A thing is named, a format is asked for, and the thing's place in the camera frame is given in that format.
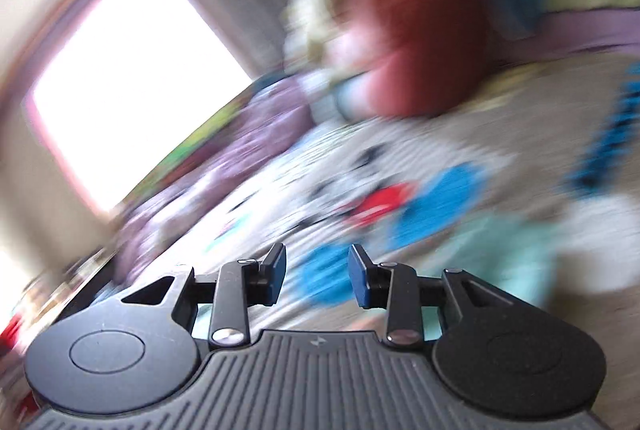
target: round pad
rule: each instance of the round pad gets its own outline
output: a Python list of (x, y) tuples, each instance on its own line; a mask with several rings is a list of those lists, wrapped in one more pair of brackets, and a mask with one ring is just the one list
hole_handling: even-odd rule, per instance
[(73, 364), (92, 374), (114, 374), (134, 366), (145, 355), (145, 344), (135, 334), (103, 331), (81, 336), (71, 346)]
[(163, 306), (109, 299), (40, 334), (25, 357), (33, 391), (68, 412), (114, 415), (170, 396), (199, 363)]
[(478, 309), (433, 349), (443, 382), (501, 416), (544, 419), (590, 407), (606, 373), (604, 354), (581, 330), (531, 309)]

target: blue object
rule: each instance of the blue object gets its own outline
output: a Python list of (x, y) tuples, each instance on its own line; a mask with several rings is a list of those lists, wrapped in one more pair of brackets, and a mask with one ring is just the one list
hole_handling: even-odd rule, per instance
[(370, 307), (370, 294), (367, 287), (367, 270), (364, 269), (357, 258), (354, 257), (353, 249), (348, 253), (348, 271), (349, 281), (353, 289), (353, 293), (356, 296), (358, 305), (363, 309), (369, 309)]
[(291, 74), (287, 74), (285, 71), (273, 71), (273, 73), (265, 74), (257, 80), (254, 80), (251, 84), (251, 90), (253, 94), (258, 94), (264, 89), (277, 84), (279, 81), (289, 78)]
[[(276, 259), (271, 264), (273, 267), (271, 268), (271, 279), (269, 288), (267, 291), (267, 298), (264, 302), (266, 306), (272, 306), (278, 301), (278, 296), (280, 295), (280, 290), (282, 289), (282, 283), (284, 282), (284, 277), (287, 273), (287, 250), (284, 247), (281, 247), (282, 250), (277, 254)], [(268, 269), (267, 262), (270, 261), (270, 257), (274, 249), (272, 249), (264, 261), (260, 264), (260, 267), (266, 266)]]
[[(631, 74), (640, 71), (639, 65), (628, 69)], [(609, 118), (609, 124), (592, 147), (587, 150), (585, 161), (577, 172), (569, 177), (570, 187), (582, 196), (600, 193), (612, 180), (612, 172), (628, 151), (625, 145), (634, 138), (640, 105), (640, 82), (625, 84), (618, 102), (618, 111)]]
[(475, 164), (445, 170), (407, 205), (392, 235), (390, 250), (423, 240), (461, 219), (473, 207), (483, 185), (481, 168)]
[(302, 298), (338, 305), (353, 298), (347, 260), (351, 244), (325, 244), (307, 253), (296, 277)]

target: metal screw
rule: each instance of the metal screw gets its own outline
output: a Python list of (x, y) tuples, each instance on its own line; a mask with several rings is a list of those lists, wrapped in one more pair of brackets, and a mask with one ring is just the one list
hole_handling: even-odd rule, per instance
[(405, 347), (414, 345), (422, 340), (423, 336), (413, 329), (396, 329), (386, 336), (386, 339), (397, 346)]
[(223, 347), (233, 347), (244, 340), (244, 333), (237, 329), (218, 329), (211, 336), (213, 341)]

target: red pillow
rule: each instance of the red pillow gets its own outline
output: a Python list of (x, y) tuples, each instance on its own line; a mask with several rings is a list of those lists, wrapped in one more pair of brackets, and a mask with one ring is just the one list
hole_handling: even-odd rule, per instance
[(351, 41), (379, 116), (437, 115), (466, 100), (487, 70), (480, 0), (348, 0)]

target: bright window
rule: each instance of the bright window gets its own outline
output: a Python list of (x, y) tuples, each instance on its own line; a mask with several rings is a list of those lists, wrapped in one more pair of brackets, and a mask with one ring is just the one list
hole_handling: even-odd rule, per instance
[(33, 99), (54, 151), (108, 212), (250, 82), (188, 0), (101, 0)]

